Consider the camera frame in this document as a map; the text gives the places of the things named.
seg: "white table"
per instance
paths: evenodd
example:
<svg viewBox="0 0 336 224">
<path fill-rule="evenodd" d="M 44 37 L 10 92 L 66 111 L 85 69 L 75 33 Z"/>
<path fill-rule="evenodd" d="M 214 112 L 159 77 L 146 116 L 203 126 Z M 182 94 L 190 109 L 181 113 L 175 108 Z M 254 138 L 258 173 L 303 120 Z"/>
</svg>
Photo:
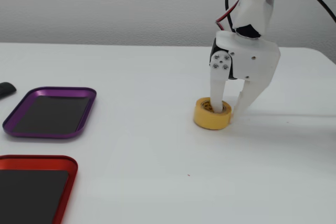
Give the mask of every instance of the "white table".
<svg viewBox="0 0 336 224">
<path fill-rule="evenodd" d="M 3 122 L 31 89 L 98 96 L 72 140 L 12 138 L 0 154 L 68 155 L 79 170 L 63 224 L 336 223 L 336 66 L 282 48 L 270 87 L 222 131 L 193 123 L 210 48 L 0 44 Z M 234 105 L 242 82 L 230 81 Z"/>
</svg>

